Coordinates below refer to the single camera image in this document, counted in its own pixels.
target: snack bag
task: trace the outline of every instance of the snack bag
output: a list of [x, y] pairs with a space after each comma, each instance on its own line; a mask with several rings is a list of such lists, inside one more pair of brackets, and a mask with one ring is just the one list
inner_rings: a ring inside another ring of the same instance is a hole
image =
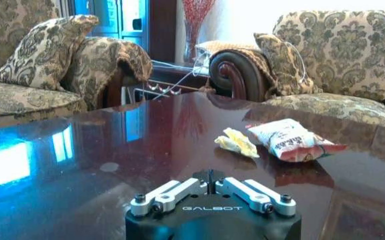
[[254, 126], [248, 131], [286, 162], [311, 161], [346, 149], [346, 145], [323, 139], [290, 118]]
[[218, 136], [213, 140], [220, 148], [240, 153], [243, 156], [250, 158], [259, 157], [256, 146], [250, 142], [248, 138], [240, 133], [240, 131], [228, 127], [223, 132], [227, 136]]

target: wire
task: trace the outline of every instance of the wire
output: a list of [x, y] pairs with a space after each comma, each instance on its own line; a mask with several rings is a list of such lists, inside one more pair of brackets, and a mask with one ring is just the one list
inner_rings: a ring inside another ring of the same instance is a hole
[[287, 43], [287, 45], [290, 45], [292, 47], [294, 51], [296, 52], [296, 54], [299, 56], [300, 62], [302, 62], [303, 76], [302, 76], [302, 79], [299, 80], [299, 82], [302, 83], [304, 80], [304, 77], [306, 77], [304, 61], [303, 61], [303, 58], [300, 56], [300, 53], [299, 53], [299, 50], [296, 49], [296, 47], [290, 42], [286, 42], [286, 43]]
[[[167, 89], [165, 91], [163, 91], [152, 100], [160, 98], [160, 97], [161, 97], [165, 93], [168, 93], [176, 86], [179, 86], [179, 84], [185, 80], [185, 78], [187, 78], [191, 74], [193, 75], [193, 77], [197, 76], [197, 74], [200, 73], [200, 70], [207, 68], [207, 67], [204, 67], [203, 65], [196, 66], [196, 63], [197, 63], [199, 59], [201, 58], [201, 56], [205, 57], [205, 55], [208, 55], [208, 54], [207, 54], [207, 53], [203, 53], [203, 54], [200, 54], [200, 55], [197, 56], [197, 58], [196, 58], [196, 60], [195, 60], [195, 62], [193, 62], [192, 71], [188, 72], [188, 73], [183, 76], [183, 78], [180, 78], [180, 80], [171, 86], [171, 88]], [[152, 62], [171, 66], [171, 67], [167, 67], [167, 68], [181, 68], [181, 69], [188, 69], [188, 70], [191, 70], [189, 67], [176, 66], [176, 65], [172, 65], [172, 64], [165, 63], [165, 62], [161, 62], [161, 61], [152, 60]]]

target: patterned sofa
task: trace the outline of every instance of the patterned sofa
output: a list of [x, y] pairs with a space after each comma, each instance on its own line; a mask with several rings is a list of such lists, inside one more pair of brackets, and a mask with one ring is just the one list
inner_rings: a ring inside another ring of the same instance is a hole
[[300, 52], [323, 93], [280, 96], [260, 50], [218, 51], [215, 85], [232, 97], [385, 126], [385, 11], [299, 11], [280, 16], [272, 34]]
[[[58, 17], [52, 2], [0, 1], [0, 67], [30, 28]], [[89, 38], [80, 50], [88, 54], [73, 54], [73, 69], [68, 73], [80, 72], [84, 77], [73, 81], [66, 75], [60, 82], [64, 91], [0, 83], [0, 127], [116, 106], [121, 85], [148, 79], [152, 64], [137, 45], [117, 39]]]

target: plastic bag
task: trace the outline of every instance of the plastic bag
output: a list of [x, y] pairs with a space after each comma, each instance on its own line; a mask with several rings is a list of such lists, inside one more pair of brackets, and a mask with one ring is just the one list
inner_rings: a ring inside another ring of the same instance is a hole
[[268, 152], [287, 162], [306, 162], [338, 153], [346, 145], [334, 144], [287, 118], [250, 127]]

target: screw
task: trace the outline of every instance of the screw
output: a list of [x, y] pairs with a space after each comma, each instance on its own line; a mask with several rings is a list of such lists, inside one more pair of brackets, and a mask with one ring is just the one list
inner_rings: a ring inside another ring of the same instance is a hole
[[163, 204], [159, 202], [155, 202], [153, 204], [152, 204], [152, 210], [153, 210], [153, 212], [163, 212]]
[[263, 204], [262, 210], [266, 214], [270, 214], [274, 211], [274, 205], [270, 203]]
[[280, 194], [280, 202], [288, 204], [291, 202], [291, 196], [288, 194]]
[[145, 195], [139, 193], [133, 196], [133, 199], [136, 200], [136, 203], [140, 204], [145, 201]]

